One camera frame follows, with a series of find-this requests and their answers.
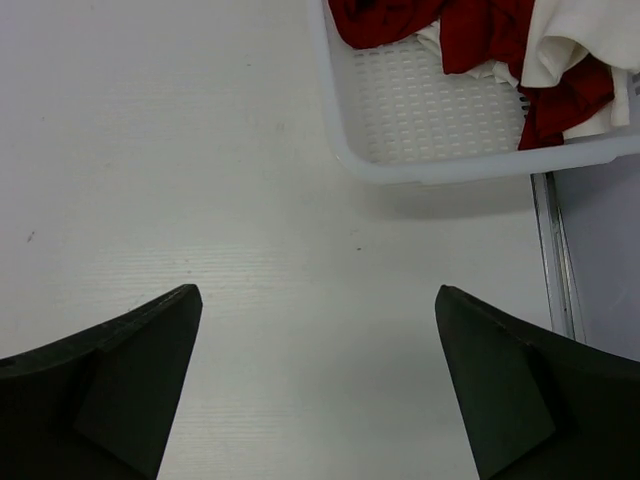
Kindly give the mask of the red t-shirt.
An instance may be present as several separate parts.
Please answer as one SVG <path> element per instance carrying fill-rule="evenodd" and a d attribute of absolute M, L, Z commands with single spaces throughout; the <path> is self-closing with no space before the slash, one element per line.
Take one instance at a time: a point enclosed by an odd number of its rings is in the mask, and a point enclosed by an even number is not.
<path fill-rule="evenodd" d="M 532 1 L 331 1 L 329 8 L 342 40 L 355 49 L 403 40 L 438 21 L 445 74 L 497 61 L 515 80 L 522 78 Z M 610 68 L 590 55 L 557 86 L 517 90 L 529 101 L 520 150 L 563 144 L 571 128 L 614 100 Z"/>

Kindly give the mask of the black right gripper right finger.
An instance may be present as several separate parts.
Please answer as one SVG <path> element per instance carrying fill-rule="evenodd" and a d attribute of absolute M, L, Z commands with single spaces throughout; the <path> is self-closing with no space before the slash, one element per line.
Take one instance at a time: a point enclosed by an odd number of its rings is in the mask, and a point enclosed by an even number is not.
<path fill-rule="evenodd" d="M 638 478 L 638 362 L 453 286 L 435 317 L 480 478 Z"/>

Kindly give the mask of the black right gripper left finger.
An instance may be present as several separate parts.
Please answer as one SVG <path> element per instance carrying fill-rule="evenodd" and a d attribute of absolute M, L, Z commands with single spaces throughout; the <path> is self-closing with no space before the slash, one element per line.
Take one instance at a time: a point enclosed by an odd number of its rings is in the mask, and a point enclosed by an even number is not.
<path fill-rule="evenodd" d="M 1 361 L 4 479 L 154 479 L 202 314 L 181 285 Z"/>

